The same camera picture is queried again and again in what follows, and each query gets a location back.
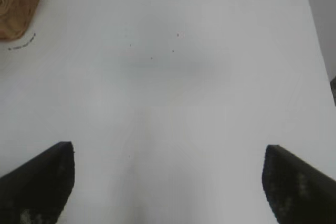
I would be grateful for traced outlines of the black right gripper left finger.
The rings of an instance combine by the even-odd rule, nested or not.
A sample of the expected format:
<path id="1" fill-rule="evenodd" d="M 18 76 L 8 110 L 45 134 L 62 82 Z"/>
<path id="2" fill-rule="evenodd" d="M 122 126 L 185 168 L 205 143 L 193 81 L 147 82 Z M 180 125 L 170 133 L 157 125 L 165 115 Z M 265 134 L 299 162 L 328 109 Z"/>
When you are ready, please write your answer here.
<path id="1" fill-rule="evenodd" d="M 59 142 L 1 177 L 1 223 L 57 223 L 75 184 L 75 151 Z"/>

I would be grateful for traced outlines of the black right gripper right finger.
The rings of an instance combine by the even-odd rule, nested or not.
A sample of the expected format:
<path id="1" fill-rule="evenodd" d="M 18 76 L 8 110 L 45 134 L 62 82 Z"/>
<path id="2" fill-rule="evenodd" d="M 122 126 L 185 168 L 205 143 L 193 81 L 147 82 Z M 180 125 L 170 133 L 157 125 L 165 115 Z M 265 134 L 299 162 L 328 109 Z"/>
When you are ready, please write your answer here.
<path id="1" fill-rule="evenodd" d="M 265 150 L 261 183 L 278 223 L 335 223 L 335 180 L 281 147 Z"/>

